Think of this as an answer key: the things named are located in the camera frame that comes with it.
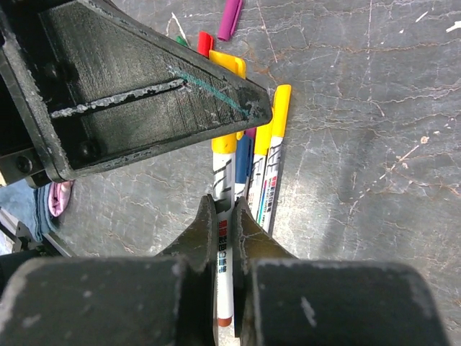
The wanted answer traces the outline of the yellow cap marker top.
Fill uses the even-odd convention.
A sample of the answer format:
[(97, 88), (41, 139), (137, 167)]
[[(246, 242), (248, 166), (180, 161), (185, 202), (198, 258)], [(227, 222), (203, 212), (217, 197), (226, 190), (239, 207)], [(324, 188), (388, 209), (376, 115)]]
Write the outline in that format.
[(269, 232), (272, 212), (274, 210), (277, 178), (282, 155), (282, 142), (285, 137), (291, 93), (292, 86), (290, 84), (279, 85), (274, 93), (272, 132), (258, 215), (258, 223), (266, 232)]

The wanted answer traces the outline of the yellow pen cap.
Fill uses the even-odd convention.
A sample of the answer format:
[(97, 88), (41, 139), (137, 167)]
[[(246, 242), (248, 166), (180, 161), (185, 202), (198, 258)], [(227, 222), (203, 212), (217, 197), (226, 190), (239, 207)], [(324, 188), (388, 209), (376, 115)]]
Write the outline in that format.
[(227, 70), (238, 75), (242, 79), (246, 78), (246, 63), (242, 58), (222, 53), (216, 50), (209, 51), (209, 59)]

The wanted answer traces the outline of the yellow cap marker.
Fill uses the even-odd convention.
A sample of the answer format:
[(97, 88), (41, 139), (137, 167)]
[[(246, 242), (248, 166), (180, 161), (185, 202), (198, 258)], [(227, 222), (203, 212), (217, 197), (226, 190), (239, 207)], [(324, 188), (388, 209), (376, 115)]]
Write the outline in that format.
[(277, 178), (282, 155), (282, 142), (285, 137), (291, 93), (292, 86), (290, 84), (279, 85), (274, 93), (272, 132), (258, 215), (258, 223), (266, 232), (269, 232), (272, 212), (274, 210)]
[(261, 197), (262, 183), (264, 180), (264, 170), (269, 150), (272, 121), (256, 129), (254, 141), (253, 164), (251, 168), (251, 179), (249, 182), (248, 204), (254, 219), (257, 219), (259, 212), (259, 202)]
[(235, 206), (236, 134), (212, 139), (212, 195), (218, 218), (217, 320), (231, 325), (233, 307), (232, 212)]

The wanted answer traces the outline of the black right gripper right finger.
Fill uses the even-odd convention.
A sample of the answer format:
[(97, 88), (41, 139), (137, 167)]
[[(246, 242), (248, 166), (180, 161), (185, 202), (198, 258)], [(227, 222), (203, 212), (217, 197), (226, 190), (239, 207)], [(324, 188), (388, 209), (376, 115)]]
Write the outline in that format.
[(395, 262), (299, 259), (240, 198), (233, 210), (234, 332), (242, 345), (448, 345), (423, 277)]

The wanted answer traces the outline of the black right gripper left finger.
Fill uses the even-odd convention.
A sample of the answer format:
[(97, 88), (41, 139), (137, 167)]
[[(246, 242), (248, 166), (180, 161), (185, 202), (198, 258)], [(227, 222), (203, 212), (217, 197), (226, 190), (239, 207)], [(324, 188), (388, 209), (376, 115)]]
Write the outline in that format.
[(216, 345), (217, 212), (209, 195), (152, 257), (5, 256), (3, 345)]

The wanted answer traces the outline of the purple pen cap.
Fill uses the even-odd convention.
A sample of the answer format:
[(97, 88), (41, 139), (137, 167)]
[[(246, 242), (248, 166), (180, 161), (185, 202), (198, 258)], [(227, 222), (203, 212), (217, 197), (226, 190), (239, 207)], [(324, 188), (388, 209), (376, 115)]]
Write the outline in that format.
[(225, 2), (223, 16), (218, 30), (218, 39), (223, 41), (230, 40), (236, 31), (238, 19), (243, 6), (243, 0), (227, 0)]

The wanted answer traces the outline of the red pen cap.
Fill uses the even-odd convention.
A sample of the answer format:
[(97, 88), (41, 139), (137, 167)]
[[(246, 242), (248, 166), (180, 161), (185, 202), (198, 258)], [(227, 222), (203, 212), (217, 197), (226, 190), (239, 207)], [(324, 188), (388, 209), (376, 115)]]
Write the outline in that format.
[(214, 46), (214, 37), (205, 31), (200, 31), (197, 40), (197, 52), (206, 58), (209, 58), (210, 51)]

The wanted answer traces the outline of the green pen cap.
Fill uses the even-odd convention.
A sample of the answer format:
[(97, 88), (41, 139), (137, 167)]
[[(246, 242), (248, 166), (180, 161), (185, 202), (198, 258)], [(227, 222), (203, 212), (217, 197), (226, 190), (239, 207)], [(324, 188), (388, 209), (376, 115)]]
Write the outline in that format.
[(178, 36), (176, 37), (176, 42), (177, 42), (178, 44), (184, 46), (184, 47), (187, 47), (187, 48), (189, 47), (187, 41), (186, 41), (182, 36), (179, 36), (179, 35), (178, 35)]

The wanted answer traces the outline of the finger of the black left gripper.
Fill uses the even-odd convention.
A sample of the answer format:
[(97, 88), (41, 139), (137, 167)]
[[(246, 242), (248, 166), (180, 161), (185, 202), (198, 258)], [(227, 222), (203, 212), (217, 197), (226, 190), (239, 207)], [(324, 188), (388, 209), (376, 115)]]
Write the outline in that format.
[(1, 184), (107, 172), (268, 123), (264, 88), (110, 1), (1, 3)]

